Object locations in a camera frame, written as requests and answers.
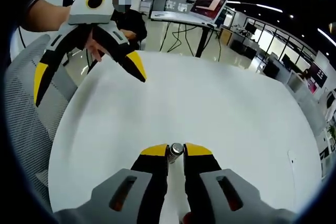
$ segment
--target hand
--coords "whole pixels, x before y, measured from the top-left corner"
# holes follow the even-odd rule
[[[125,35],[125,37],[130,40],[130,39],[135,39],[136,38],[136,34],[132,31],[128,31],[128,30],[124,30],[124,29],[120,29],[120,31],[122,31],[122,33]],[[105,48],[103,48],[98,42],[96,42],[93,38],[92,38],[92,32],[90,33],[88,40],[85,44],[85,47],[89,50],[90,53],[92,53],[92,55],[94,56],[94,58],[101,62],[101,56],[99,54],[99,51],[102,51],[104,54],[108,54],[108,52],[106,51]]]
[[[92,53],[92,55],[94,56],[94,58],[101,62],[101,56],[99,54],[99,51],[102,51],[104,54],[108,54],[108,52],[106,51],[105,48],[103,48],[98,42],[96,42],[93,38],[92,38],[92,31],[90,32],[90,35],[88,37],[88,40],[85,44],[85,47],[89,50],[90,53]]]
[[[120,31],[122,31],[122,33],[125,35],[125,37],[128,40],[135,39],[137,37],[137,35],[132,31],[128,31],[128,30],[124,30],[124,29],[120,29]]]

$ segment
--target office desk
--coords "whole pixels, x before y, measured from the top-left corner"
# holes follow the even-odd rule
[[[174,142],[209,148],[222,169],[256,186],[273,207],[295,211],[307,202],[320,183],[320,157],[282,83],[218,62],[139,54],[146,83],[104,56],[71,99],[50,155],[53,211],[89,200],[94,187],[130,168],[143,149]],[[182,163],[170,166],[161,223],[173,222],[179,204],[187,206]]]
[[[198,57],[198,58],[200,58],[202,55],[205,42],[206,42],[206,38],[207,38],[207,35],[210,29],[214,28],[214,25],[211,24],[210,22],[207,22],[201,18],[195,17],[187,13],[153,11],[151,14],[151,20],[201,27],[202,35],[201,35],[201,39],[198,44],[197,52],[195,54],[195,57]]]

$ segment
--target computer monitor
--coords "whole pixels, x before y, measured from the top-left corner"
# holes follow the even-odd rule
[[[282,63],[288,70],[293,70],[295,73],[302,73],[299,67],[296,66],[295,63],[290,60],[287,54],[283,56]]]
[[[228,0],[196,0],[190,14],[214,23]]]
[[[311,64],[308,71],[311,77],[316,81],[317,85],[322,88],[327,79],[327,75],[314,62]]]
[[[245,30],[247,30],[250,33],[254,34],[256,32],[256,30],[257,30],[257,27],[255,27],[254,25],[252,25],[249,22],[247,22],[247,24],[245,26]]]
[[[286,68],[289,68],[289,67],[290,67],[291,60],[290,60],[290,58],[288,57],[287,54],[285,54],[285,55],[283,56],[283,58],[282,58],[281,61],[282,61],[283,65],[285,65]]]

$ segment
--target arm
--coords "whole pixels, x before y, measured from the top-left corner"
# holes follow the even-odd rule
[[[56,6],[38,0],[28,11],[22,27],[28,31],[57,31],[69,16],[70,6]]]

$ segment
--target table surface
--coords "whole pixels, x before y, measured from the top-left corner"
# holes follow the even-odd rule
[[[53,211],[89,200],[143,149],[174,142],[209,148],[222,169],[257,187],[272,207],[298,211],[307,203],[321,181],[319,153],[282,83],[202,58],[139,54],[146,83],[105,56],[71,99],[50,155]],[[160,223],[188,211],[182,160],[170,166]]]
[[[207,24],[211,24],[211,27],[213,27],[212,23],[188,13],[152,11],[151,19],[157,21],[180,22],[204,27],[209,27]]]

